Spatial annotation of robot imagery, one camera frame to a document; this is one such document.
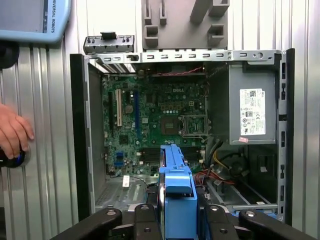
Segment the yellow wire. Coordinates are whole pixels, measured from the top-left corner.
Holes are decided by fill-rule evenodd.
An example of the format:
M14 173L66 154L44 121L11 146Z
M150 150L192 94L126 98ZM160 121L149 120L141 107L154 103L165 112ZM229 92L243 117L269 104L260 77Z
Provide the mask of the yellow wire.
M217 151L215 151L214 153L213 153L213 160L217 163L217 164L219 164L219 165L221 165L222 167L224 167L225 169L227 169L227 170L229 170L229 168L226 166L226 165L224 165L222 162L220 162L219 160L218 160L218 158L217 158Z

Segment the human hand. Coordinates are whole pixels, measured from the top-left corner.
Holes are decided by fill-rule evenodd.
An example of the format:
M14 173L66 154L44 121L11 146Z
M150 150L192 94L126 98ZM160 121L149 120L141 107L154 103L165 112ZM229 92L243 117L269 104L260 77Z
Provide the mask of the human hand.
M34 131L23 117L17 115L9 107L0 104L0 147L8 159L17 158L20 145L28 151L28 138L33 140Z

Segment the blue plastic bracket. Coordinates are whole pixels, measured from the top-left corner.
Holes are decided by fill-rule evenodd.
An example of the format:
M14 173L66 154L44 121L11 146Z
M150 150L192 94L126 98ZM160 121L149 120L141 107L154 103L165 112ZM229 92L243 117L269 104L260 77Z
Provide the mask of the blue plastic bracket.
M71 0L4 0L0 9L0 40L53 44L61 40Z
M180 148L161 146L164 166L164 225L166 239L195 239L197 236L197 193L190 168L185 165Z

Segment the gray bracket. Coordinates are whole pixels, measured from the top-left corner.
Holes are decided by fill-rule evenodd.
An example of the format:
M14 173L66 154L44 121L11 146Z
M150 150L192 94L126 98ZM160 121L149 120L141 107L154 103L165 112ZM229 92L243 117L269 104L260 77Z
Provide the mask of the gray bracket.
M102 32L101 36L87 36L83 50L86 55L134 52L135 36Z
M142 0L143 49L225 49L229 5L230 0Z

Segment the pink sticker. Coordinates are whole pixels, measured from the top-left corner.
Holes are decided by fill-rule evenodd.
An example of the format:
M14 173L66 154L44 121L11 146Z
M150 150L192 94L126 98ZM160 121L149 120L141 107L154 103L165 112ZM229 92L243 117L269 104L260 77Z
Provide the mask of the pink sticker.
M249 139L241 136L241 137L239 137L239 142L247 144L249 142Z

